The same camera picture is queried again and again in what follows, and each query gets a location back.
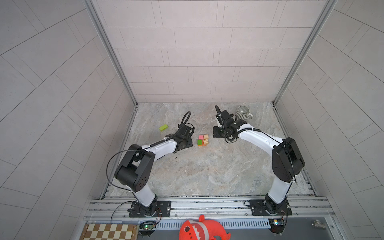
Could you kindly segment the red shark plush toy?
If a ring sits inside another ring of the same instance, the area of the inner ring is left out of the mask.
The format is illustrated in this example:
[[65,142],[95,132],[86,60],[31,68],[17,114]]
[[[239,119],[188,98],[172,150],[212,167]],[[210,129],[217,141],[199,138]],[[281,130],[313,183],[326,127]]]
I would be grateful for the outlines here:
[[197,221],[185,221],[179,232],[179,240],[215,240],[216,237],[229,240],[231,233],[227,233],[219,222],[206,220],[204,215],[200,215]]

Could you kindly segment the aluminium corner post left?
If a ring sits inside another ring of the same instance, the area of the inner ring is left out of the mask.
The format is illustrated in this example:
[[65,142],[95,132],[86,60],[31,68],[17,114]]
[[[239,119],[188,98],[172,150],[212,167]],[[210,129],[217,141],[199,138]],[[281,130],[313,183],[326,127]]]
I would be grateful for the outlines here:
[[108,39],[108,36],[107,36],[107,33],[105,31],[105,28],[103,27],[102,25],[102,22],[101,22],[101,19],[99,18],[98,14],[97,14],[97,11],[96,11],[96,8],[93,4],[92,1],[90,0],[84,0],[84,5],[85,5],[85,8],[86,10],[88,11],[89,15],[90,15],[90,18],[94,24],[94,27],[96,29],[96,31],[98,32],[99,34],[99,37],[101,39],[101,42],[102,44],[104,45],[110,59],[111,59],[111,62],[115,68],[115,70],[117,71],[117,74],[119,75],[120,79],[122,80],[123,82],[123,85],[124,87],[126,88],[131,100],[133,101],[134,103],[134,106],[135,108],[138,107],[138,102],[134,96],[134,93],[132,91],[132,89],[130,88],[129,86],[129,83],[127,81],[127,78],[123,72],[123,69],[119,63],[119,60],[117,58],[117,55],[110,43],[110,40]]

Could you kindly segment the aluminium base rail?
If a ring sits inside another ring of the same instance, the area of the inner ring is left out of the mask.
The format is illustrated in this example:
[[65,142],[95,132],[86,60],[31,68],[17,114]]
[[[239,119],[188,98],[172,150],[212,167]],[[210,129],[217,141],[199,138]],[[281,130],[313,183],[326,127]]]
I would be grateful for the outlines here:
[[[160,198],[160,213],[145,216],[132,207],[133,199],[106,198],[91,201],[84,219],[90,223],[128,223],[145,220],[186,220],[205,215],[207,219],[271,218],[264,206],[264,197],[193,197]],[[334,217],[326,197],[290,196],[278,216],[289,218]]]

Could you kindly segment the aluminium corner post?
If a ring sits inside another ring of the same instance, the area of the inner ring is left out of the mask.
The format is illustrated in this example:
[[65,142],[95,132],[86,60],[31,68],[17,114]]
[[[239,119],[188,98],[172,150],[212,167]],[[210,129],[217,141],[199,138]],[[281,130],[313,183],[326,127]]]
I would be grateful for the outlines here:
[[127,81],[127,78],[123,72],[123,69],[119,63],[119,60],[117,58],[117,55],[110,43],[110,40],[108,39],[108,36],[107,36],[107,33],[105,31],[105,28],[103,27],[102,25],[102,22],[101,22],[101,19],[99,18],[98,14],[97,14],[97,11],[96,11],[96,8],[93,4],[92,1],[90,0],[84,0],[84,5],[85,5],[85,8],[86,10],[88,11],[89,15],[90,15],[90,18],[94,24],[94,27],[96,29],[96,31],[98,32],[99,34],[99,37],[101,39],[101,42],[102,44],[104,45],[110,59],[111,59],[111,62],[115,68],[115,70],[117,71],[117,74],[119,75],[120,79],[122,80],[123,82],[123,85],[124,87],[126,88],[131,100],[133,101],[134,103],[134,106],[135,108],[138,107],[138,102],[134,96],[134,93],[132,91],[132,89],[130,88],[129,86],[129,83]]
[[276,106],[279,103],[279,101],[281,100],[283,94],[287,90],[290,82],[294,78],[297,70],[299,69],[304,58],[306,57],[309,50],[311,49],[313,43],[315,42],[317,36],[319,35],[321,29],[323,28],[325,22],[327,21],[329,15],[331,14],[331,12],[334,9],[337,2],[338,2],[338,0],[326,1],[326,4],[323,7],[322,11],[320,12],[320,15],[319,15],[318,19],[316,20],[307,40],[305,41],[305,44],[303,45],[299,55],[297,56],[293,66],[291,67],[285,81],[283,82],[281,89],[279,90],[276,98],[272,102],[274,106]]

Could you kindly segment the right controller circuit board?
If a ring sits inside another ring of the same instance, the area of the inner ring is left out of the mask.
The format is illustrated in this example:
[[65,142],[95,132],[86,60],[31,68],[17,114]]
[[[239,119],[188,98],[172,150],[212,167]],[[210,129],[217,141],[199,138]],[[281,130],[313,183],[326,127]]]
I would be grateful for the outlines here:
[[269,231],[274,233],[274,234],[279,234],[281,235],[286,227],[286,222],[283,219],[268,219],[270,228]]

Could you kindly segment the lime green long block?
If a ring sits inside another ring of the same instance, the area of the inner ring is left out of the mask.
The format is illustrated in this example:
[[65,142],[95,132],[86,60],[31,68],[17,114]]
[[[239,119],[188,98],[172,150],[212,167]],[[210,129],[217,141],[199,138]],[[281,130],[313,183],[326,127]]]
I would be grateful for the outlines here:
[[169,126],[167,124],[165,125],[162,125],[161,127],[159,127],[159,130],[162,132],[164,130],[166,130]]

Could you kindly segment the left controller circuit board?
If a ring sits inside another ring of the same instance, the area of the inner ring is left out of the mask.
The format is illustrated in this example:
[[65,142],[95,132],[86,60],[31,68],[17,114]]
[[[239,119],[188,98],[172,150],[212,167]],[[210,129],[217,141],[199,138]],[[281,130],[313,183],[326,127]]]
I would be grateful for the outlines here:
[[150,236],[155,232],[157,223],[155,221],[145,221],[139,225],[139,233],[141,236]]

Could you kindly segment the striped ceramic mug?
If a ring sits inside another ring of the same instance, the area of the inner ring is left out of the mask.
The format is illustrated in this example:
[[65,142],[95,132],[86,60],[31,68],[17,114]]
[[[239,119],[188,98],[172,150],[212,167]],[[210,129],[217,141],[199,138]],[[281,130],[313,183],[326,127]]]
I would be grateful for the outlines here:
[[239,106],[237,108],[236,116],[241,120],[248,120],[254,117],[254,115],[250,112],[250,109],[246,106]]

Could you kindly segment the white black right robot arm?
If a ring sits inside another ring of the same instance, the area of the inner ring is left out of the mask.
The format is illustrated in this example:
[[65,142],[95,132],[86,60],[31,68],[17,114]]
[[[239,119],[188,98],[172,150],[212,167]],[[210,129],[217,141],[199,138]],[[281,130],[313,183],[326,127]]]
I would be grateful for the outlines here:
[[287,196],[298,175],[305,166],[304,158],[296,141],[292,138],[281,139],[270,136],[237,118],[228,111],[216,109],[217,126],[213,127],[214,138],[225,139],[228,144],[241,139],[259,147],[272,157],[272,169],[275,178],[265,196],[264,206],[269,215],[280,213],[287,215]]

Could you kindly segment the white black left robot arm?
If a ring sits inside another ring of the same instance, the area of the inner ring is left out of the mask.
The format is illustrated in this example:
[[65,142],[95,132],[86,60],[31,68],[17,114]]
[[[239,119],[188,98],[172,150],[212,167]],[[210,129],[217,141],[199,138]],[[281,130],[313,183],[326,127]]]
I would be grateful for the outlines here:
[[191,124],[179,124],[173,135],[148,146],[131,145],[115,171],[115,179],[130,190],[136,201],[133,203],[138,214],[151,217],[157,209],[158,198],[147,185],[155,161],[193,146]]

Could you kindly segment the wooden chessboard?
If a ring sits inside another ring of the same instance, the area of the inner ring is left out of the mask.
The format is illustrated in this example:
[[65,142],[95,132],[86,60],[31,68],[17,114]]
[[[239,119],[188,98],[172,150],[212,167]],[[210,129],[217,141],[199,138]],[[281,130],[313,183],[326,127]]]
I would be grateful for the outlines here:
[[80,240],[136,240],[137,225],[127,224],[86,224]]

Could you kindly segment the controller circuit board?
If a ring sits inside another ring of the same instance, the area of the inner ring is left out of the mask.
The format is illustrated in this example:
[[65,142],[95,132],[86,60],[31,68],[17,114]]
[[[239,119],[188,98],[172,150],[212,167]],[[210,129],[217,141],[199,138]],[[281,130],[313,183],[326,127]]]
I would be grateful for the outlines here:
[[268,219],[270,228],[269,231],[274,233],[274,234],[279,234],[281,235],[286,227],[286,222],[283,219]]
[[145,221],[139,225],[139,233],[141,236],[150,236],[155,232],[157,223],[155,221]]

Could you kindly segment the aluminium corner post right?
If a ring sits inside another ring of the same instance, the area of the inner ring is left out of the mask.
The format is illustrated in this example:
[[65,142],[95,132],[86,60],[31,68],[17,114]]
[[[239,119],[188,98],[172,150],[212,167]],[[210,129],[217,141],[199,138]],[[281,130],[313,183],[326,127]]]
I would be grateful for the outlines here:
[[281,100],[283,94],[287,90],[290,82],[294,78],[297,70],[299,69],[304,58],[306,57],[309,50],[311,49],[313,43],[315,42],[317,36],[319,35],[321,29],[323,28],[325,22],[327,21],[329,15],[331,14],[331,12],[334,9],[337,2],[338,2],[338,0],[326,1],[326,4],[323,7],[322,11],[320,12],[320,15],[319,15],[318,19],[316,20],[307,40],[305,41],[305,44],[303,45],[299,55],[297,56],[293,66],[291,67],[285,81],[283,82],[281,89],[279,90],[276,98],[272,102],[274,106],[276,106],[279,103],[279,101]]

